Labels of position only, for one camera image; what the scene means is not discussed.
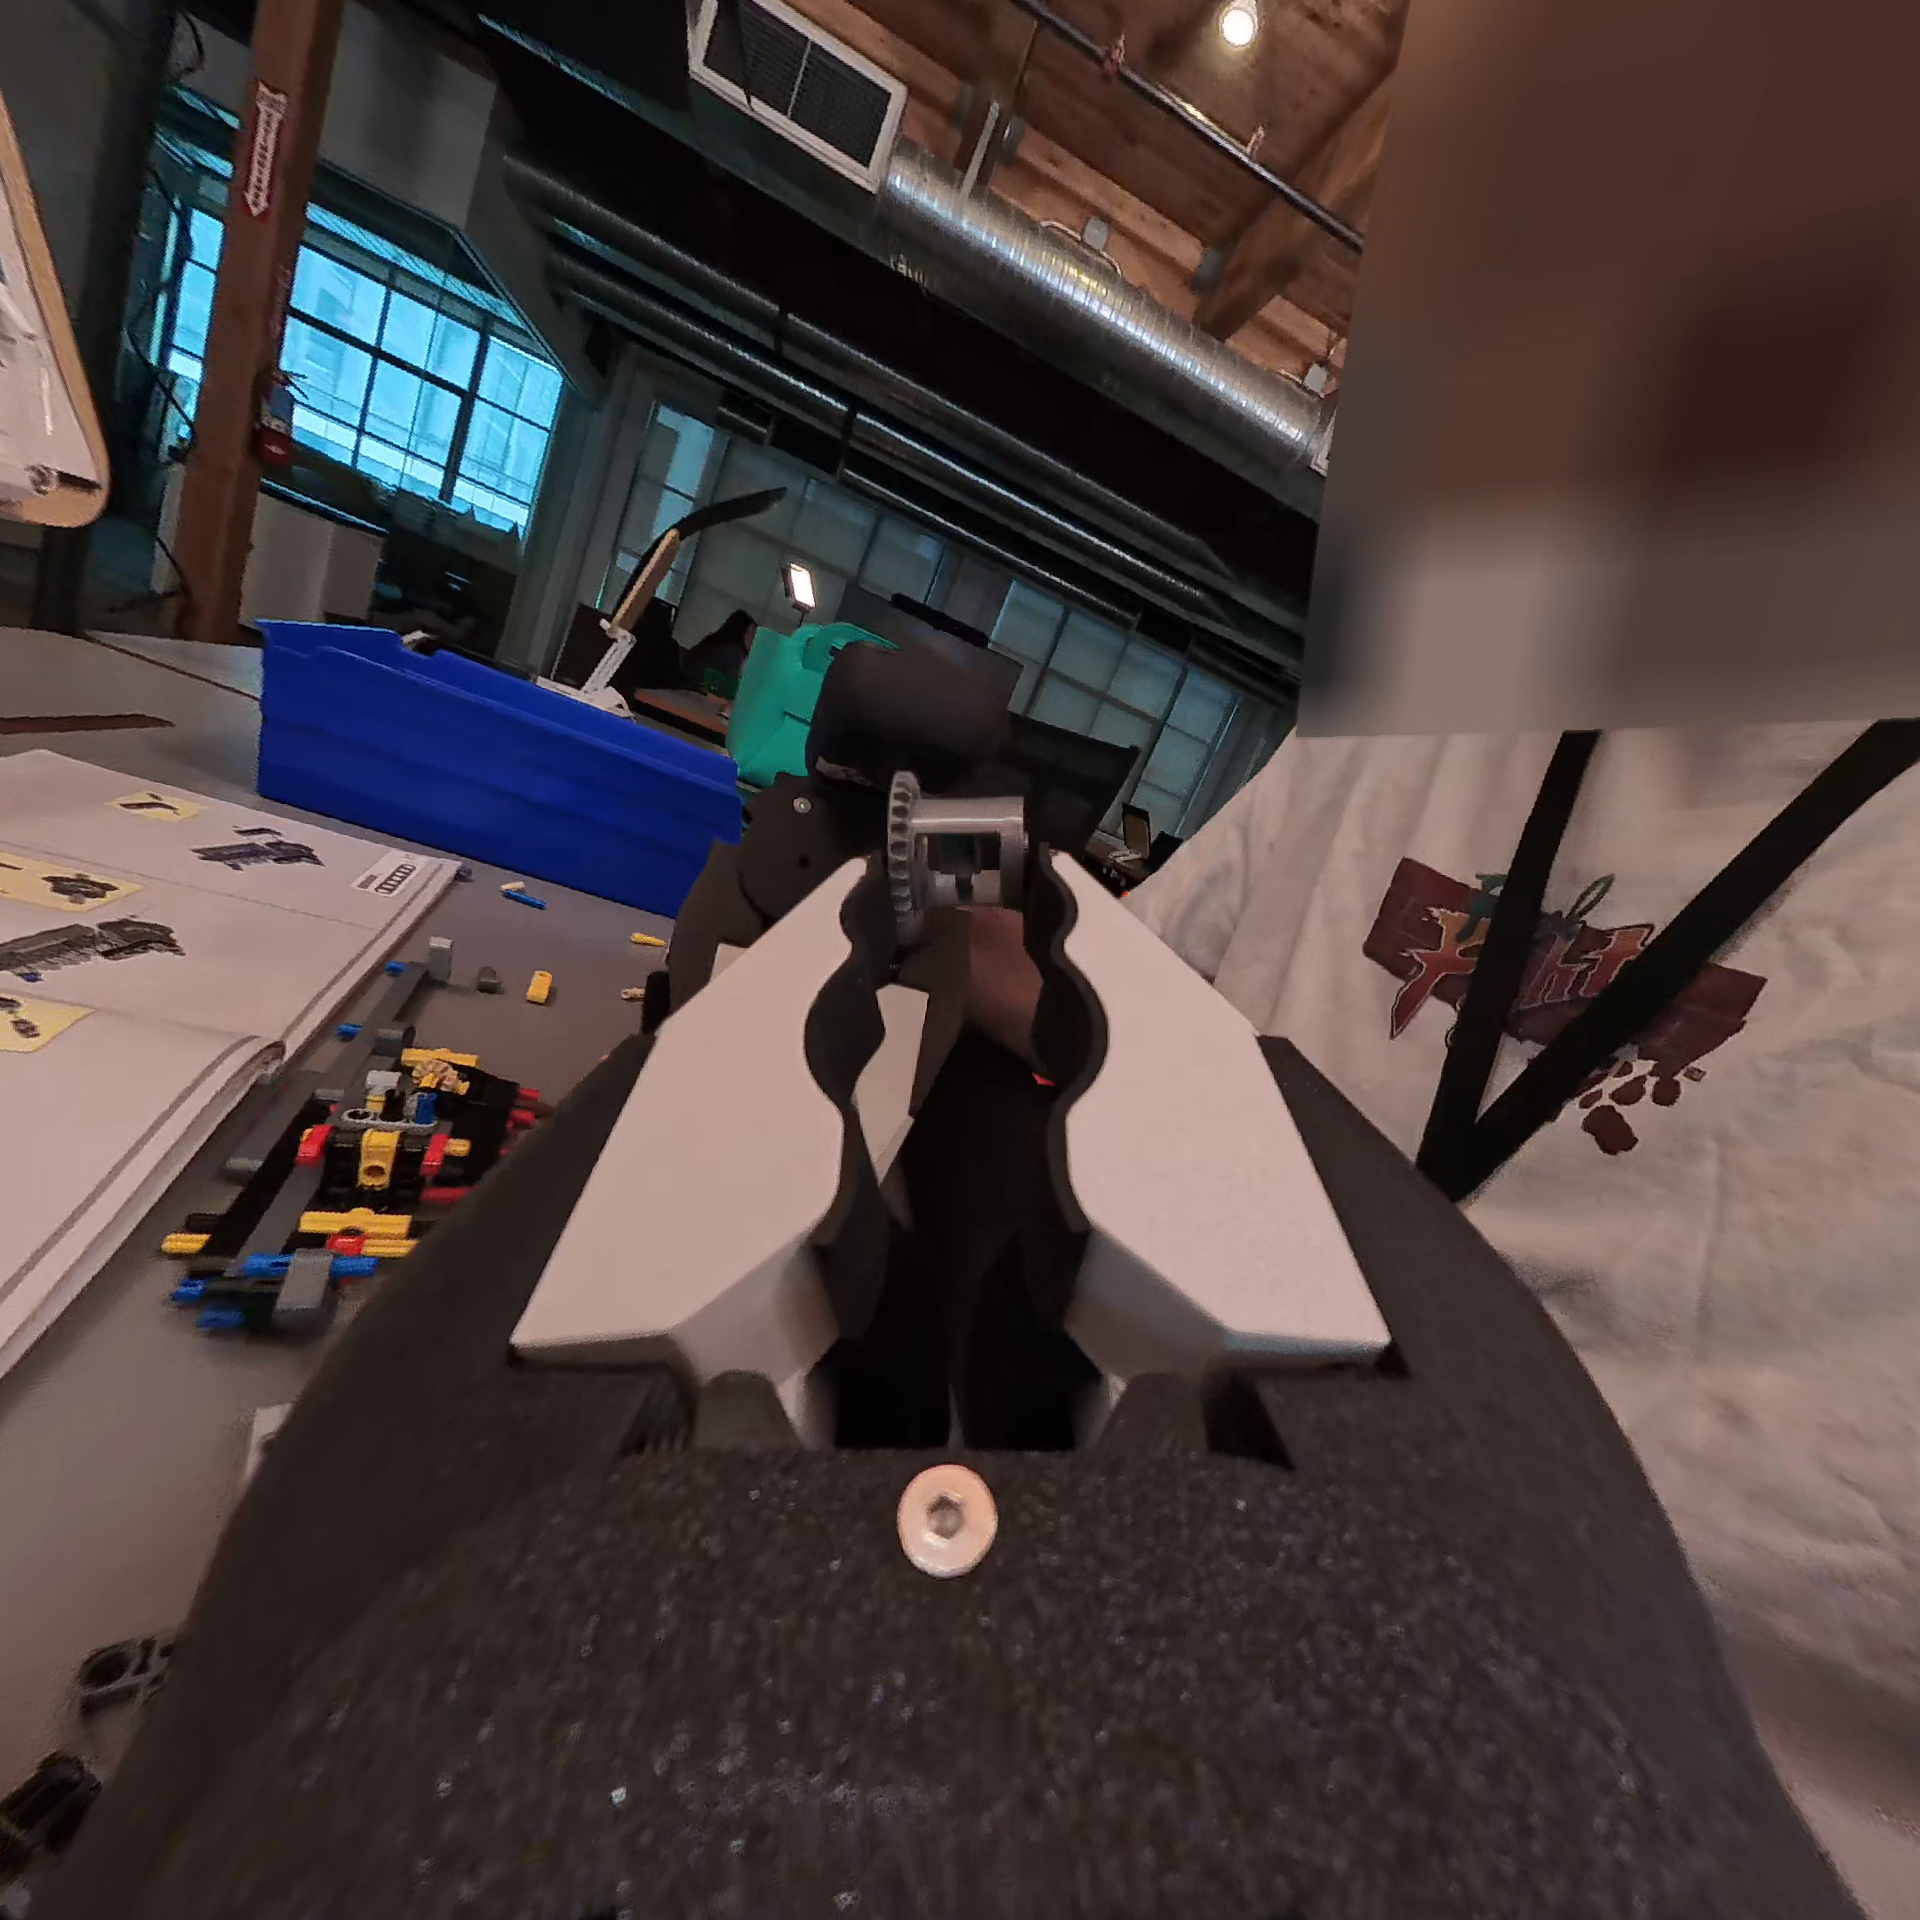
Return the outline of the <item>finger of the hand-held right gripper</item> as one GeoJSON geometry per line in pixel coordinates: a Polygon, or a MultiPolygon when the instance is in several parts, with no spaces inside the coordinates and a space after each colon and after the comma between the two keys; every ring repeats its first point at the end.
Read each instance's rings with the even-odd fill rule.
{"type": "Polygon", "coordinates": [[[966,959],[912,959],[878,986],[882,1036],[856,1077],[856,1125],[882,1188],[964,1021],[966,959]]]}

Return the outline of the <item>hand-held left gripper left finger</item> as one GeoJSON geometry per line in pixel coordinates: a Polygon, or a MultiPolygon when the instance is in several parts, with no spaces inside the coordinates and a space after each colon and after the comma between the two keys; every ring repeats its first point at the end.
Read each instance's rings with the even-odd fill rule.
{"type": "Polygon", "coordinates": [[[530,1365],[668,1362],[765,1381],[829,1444],[829,1349],[886,1278],[891,1214],[856,1125],[896,926],[843,866],[658,1028],[511,1329],[530,1365]]]}

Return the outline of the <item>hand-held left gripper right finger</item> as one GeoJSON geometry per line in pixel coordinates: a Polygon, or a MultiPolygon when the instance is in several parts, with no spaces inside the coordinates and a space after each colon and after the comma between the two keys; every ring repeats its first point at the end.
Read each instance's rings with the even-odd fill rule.
{"type": "Polygon", "coordinates": [[[1029,926],[1087,1021],[1048,1153],[1083,1253],[1063,1327],[1111,1385],[1384,1356],[1388,1322],[1255,1025],[1069,856],[1029,926]]]}

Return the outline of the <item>grey lego differential gear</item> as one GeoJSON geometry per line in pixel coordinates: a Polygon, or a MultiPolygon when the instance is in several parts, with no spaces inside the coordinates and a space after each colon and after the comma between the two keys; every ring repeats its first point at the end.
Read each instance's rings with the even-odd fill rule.
{"type": "Polygon", "coordinates": [[[886,791],[882,871],[896,951],[914,951],[928,918],[971,908],[1024,909],[1029,837],[1021,794],[932,794],[909,770],[886,791]]]}

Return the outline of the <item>lego chassis assembly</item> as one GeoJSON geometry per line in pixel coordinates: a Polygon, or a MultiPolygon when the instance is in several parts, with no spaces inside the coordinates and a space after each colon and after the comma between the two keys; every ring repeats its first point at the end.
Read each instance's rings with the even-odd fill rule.
{"type": "Polygon", "coordinates": [[[205,1337],[310,1338],[349,1288],[404,1262],[534,1130],[540,1092],[454,1047],[416,1036],[452,978],[452,941],[389,962],[365,1020],[341,1021],[339,1052],[288,1071],[253,1116],[223,1174],[226,1206],[167,1233],[167,1304],[205,1337]]]}

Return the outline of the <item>pile of dark lego beams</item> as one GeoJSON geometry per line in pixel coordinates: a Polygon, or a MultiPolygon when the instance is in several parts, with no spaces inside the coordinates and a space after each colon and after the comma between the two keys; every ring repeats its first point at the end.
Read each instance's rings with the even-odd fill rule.
{"type": "Polygon", "coordinates": [[[175,1634],[120,1638],[91,1650],[76,1668],[69,1740],[3,1794],[3,1871],[26,1871],[60,1856],[99,1800],[106,1776],[93,1745],[101,1726],[132,1713],[162,1685],[175,1634]]]}

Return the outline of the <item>person's right hand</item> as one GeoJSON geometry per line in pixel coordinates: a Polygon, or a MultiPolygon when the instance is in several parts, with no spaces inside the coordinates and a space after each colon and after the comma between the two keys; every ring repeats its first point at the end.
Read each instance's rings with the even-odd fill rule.
{"type": "Polygon", "coordinates": [[[971,905],[958,918],[966,933],[966,1023],[1026,1068],[1040,1068],[1034,1033],[1042,975],[1024,941],[1024,914],[971,905]]]}

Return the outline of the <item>green plastic tote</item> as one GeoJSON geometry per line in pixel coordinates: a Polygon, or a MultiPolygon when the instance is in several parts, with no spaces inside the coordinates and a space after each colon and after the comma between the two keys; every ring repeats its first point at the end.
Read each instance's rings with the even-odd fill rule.
{"type": "Polygon", "coordinates": [[[726,754],[741,783],[764,789],[780,776],[804,774],[826,673],[854,644],[896,648],[893,640],[848,621],[807,624],[791,632],[756,628],[726,719],[726,754]]]}

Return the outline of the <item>blue plastic bin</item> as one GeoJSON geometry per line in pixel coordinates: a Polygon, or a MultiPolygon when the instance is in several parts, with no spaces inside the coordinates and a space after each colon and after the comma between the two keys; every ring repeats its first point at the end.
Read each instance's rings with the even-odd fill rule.
{"type": "Polygon", "coordinates": [[[260,636],[266,800],[668,918],[741,838],[726,754],[392,631],[260,636]]]}

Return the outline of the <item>white shirt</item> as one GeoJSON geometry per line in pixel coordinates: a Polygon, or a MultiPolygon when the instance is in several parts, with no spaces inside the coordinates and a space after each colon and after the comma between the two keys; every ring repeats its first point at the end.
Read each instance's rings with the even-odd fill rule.
{"type": "Polygon", "coordinates": [[[1916,1916],[1916,725],[1286,736],[1132,912],[1543,1301],[1916,1916]]]}

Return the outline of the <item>instruction booklet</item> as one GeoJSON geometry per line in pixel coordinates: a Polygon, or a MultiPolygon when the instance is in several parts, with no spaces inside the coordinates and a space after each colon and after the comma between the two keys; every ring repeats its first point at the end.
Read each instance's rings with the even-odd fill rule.
{"type": "Polygon", "coordinates": [[[454,879],[444,854],[5,756],[5,1372],[454,879]]]}

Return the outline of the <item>ceiling air vent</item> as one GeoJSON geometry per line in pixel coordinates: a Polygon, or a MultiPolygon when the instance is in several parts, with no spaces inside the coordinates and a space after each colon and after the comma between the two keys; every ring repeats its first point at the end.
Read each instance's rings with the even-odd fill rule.
{"type": "Polygon", "coordinates": [[[701,1],[687,74],[834,176],[885,186],[908,86],[796,7],[701,1]]]}

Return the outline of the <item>wooden document board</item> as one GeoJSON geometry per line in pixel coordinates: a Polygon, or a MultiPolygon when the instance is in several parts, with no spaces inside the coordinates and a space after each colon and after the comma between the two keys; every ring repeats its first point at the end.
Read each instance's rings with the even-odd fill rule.
{"type": "Polygon", "coordinates": [[[103,514],[109,484],[101,414],[32,176],[3,111],[3,518],[79,529],[103,514]]]}

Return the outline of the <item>silver air duct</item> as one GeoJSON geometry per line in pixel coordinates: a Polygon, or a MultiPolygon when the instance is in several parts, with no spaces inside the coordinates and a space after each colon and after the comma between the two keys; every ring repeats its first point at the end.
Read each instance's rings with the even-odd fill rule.
{"type": "Polygon", "coordinates": [[[899,142],[874,233],[888,262],[1021,348],[1274,495],[1316,500],[1333,406],[1207,335],[1130,279],[1099,270],[1019,208],[899,142]]]}

